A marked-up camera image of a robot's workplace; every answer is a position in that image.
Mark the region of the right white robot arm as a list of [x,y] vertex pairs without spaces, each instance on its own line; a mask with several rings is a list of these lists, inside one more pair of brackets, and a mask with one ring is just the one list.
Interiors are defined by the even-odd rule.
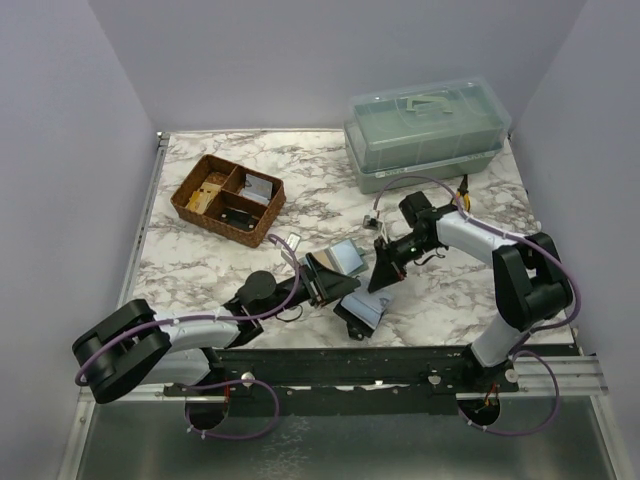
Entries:
[[399,208],[411,232],[395,241],[374,242],[376,263],[369,280],[373,293],[398,283],[406,265],[437,249],[467,253],[493,270],[497,314],[465,349],[460,379],[480,392],[496,380],[496,369],[530,334],[580,298],[547,234],[523,236],[470,217],[454,204],[435,207],[422,192],[406,196]]

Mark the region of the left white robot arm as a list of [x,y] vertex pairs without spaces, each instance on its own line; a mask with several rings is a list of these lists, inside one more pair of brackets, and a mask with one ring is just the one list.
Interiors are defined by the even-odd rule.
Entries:
[[303,303],[328,305],[360,286],[308,254],[287,280],[277,282],[265,270],[251,273],[216,311],[158,319],[146,300],[131,300],[72,344],[76,384],[88,387],[99,404],[113,402],[148,383],[167,354],[246,345],[263,332],[263,320]]

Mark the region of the black leather card holder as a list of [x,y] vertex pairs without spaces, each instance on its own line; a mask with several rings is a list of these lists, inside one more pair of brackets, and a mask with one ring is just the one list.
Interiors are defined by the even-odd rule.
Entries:
[[348,337],[362,341],[377,330],[393,300],[394,296],[386,290],[375,294],[367,290],[358,291],[345,296],[333,312],[345,321]]

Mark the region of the white VIP card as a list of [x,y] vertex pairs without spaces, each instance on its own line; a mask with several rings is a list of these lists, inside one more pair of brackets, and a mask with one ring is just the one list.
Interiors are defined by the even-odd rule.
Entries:
[[239,194],[262,205],[268,205],[273,195],[273,183],[255,175],[246,174]]

